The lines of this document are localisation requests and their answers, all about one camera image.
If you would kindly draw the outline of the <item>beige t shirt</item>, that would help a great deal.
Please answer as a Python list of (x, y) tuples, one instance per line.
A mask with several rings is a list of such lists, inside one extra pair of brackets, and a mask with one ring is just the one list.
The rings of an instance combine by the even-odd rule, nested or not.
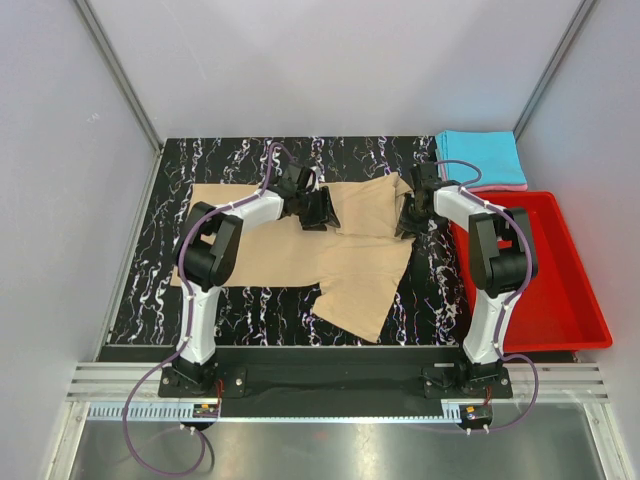
[(340, 228), (305, 231), (285, 217), (244, 234), (230, 287), (319, 285), (313, 313), (364, 340), (378, 339), (412, 243), (396, 237), (409, 185), (392, 173), (329, 186)]

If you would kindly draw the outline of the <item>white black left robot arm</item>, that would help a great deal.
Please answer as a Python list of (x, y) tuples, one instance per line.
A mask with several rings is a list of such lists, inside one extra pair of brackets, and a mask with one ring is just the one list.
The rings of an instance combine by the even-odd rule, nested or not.
[(191, 208), (175, 248), (182, 314), (171, 368), (193, 395), (206, 395), (215, 386), (216, 343), (211, 330), (242, 236), (288, 216), (296, 216), (307, 231), (340, 226), (329, 188), (320, 185), (316, 168), (292, 163), (244, 198), (217, 206), (200, 201)]

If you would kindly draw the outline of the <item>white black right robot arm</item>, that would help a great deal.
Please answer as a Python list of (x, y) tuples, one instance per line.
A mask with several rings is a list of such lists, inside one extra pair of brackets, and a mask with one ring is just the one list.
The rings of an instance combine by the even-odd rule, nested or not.
[(447, 221), (468, 235), (469, 271), (476, 300), (461, 354), (440, 378), (425, 381), (442, 392), (476, 396), (506, 380), (504, 340), (513, 309), (538, 271), (528, 213), (505, 208), (470, 192), (465, 182), (445, 181), (436, 162), (414, 165), (412, 191), (404, 195), (396, 235), (412, 238), (432, 222)]

